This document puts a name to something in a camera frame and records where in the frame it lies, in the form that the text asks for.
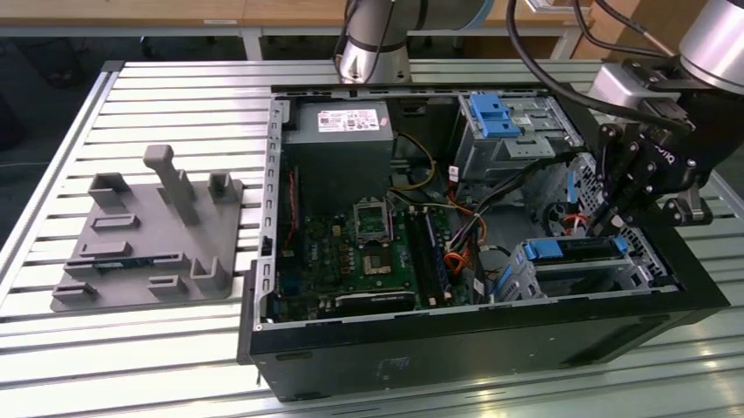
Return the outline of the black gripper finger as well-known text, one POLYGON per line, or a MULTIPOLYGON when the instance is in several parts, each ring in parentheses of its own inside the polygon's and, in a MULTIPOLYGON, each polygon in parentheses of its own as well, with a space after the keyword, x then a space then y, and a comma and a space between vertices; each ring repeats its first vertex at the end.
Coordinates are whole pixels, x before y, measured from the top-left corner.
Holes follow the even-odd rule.
POLYGON ((622 217, 631 193, 631 181, 626 175, 634 164, 638 152, 637 141, 625 136, 619 125, 603 124, 598 133, 601 154, 597 160, 597 178, 601 180, 601 196, 603 198, 595 210, 589 227, 590 236, 606 236, 615 233, 618 226, 613 225, 613 218, 622 217))
POLYGON ((609 215, 609 224, 617 228, 704 226, 712 222, 712 210, 693 193, 677 193, 670 197, 642 195, 641 200, 609 215))

